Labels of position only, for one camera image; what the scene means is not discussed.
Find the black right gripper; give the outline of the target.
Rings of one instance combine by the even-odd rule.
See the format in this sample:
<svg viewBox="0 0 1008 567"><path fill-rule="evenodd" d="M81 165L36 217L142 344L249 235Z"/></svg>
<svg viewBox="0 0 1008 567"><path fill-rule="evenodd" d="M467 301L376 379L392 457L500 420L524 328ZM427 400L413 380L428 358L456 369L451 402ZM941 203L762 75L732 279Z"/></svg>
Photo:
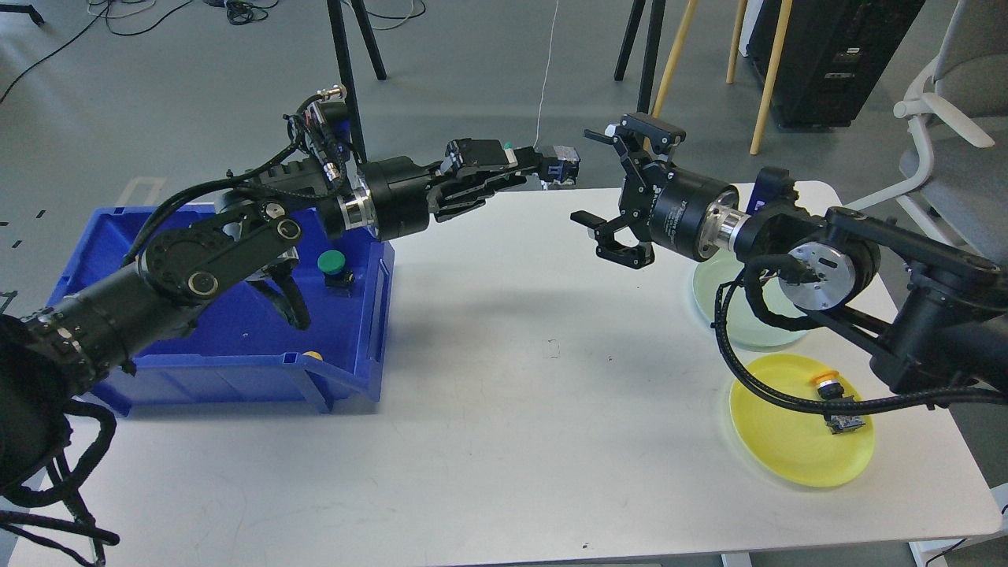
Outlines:
<svg viewBox="0 0 1008 567"><path fill-rule="evenodd" d="M654 261L652 244L658 244L696 262L708 261L723 245L717 233L728 212L736 211L740 194L733 184L677 168L671 158L687 133L647 113L629 113L604 132L584 129L584 137L614 147L625 186L620 216L606 221L587 211L570 214L570 220L587 227L595 241L595 255L643 269ZM634 247L616 240L629 228L638 239Z"/></svg>

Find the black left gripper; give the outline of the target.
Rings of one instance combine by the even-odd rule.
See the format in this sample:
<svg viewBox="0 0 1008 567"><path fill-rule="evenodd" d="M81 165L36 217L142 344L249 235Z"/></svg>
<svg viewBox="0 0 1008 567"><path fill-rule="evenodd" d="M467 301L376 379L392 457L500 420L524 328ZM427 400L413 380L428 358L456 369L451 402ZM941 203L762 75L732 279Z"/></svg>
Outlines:
<svg viewBox="0 0 1008 567"><path fill-rule="evenodd" d="M568 183L568 151L550 146L503 147L494 139L455 139L442 161L417 165L409 157L365 162L358 179L373 208L374 236L388 241L428 229L485 205L498 191L517 187L526 176Z"/></svg>

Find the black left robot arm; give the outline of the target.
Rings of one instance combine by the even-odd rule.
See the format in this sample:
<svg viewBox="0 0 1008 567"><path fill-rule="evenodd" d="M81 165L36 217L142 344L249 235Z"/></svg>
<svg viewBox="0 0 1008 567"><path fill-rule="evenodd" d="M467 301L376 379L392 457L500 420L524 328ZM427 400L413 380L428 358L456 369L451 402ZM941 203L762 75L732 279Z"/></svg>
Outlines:
<svg viewBox="0 0 1008 567"><path fill-rule="evenodd" d="M309 327L293 279L300 209L314 209L332 240L367 228L388 241L482 207L527 176L575 183L579 154L559 145L456 139L429 165L364 162L346 133L347 97L341 85L318 91L285 116L289 144L265 164L163 201L110 276L29 318L2 317L2 495L16 506L2 513L5 532L104 566L119 535L97 526L80 487L117 423L80 396L113 369L135 373L145 348L191 334L238 284L259 291L292 328Z"/></svg>

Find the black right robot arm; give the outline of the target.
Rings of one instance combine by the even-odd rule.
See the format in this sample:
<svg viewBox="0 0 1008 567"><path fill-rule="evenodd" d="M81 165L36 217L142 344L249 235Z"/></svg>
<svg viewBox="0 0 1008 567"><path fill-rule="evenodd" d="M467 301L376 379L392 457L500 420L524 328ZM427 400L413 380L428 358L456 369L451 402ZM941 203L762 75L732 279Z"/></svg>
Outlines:
<svg viewBox="0 0 1008 567"><path fill-rule="evenodd" d="M867 216L799 205L783 169L760 171L748 198L734 184L682 169L685 132L630 113L584 136L609 145L625 180L615 219L586 211L599 258L651 265L656 246L703 263L724 251L740 263L715 293L717 348L736 380L775 406L822 417L867 416L914 406L1006 403L1006 270L983 256ZM786 394L745 369L728 338L728 308L742 291L764 324L790 332L827 328L869 355L890 395L855 402Z"/></svg>

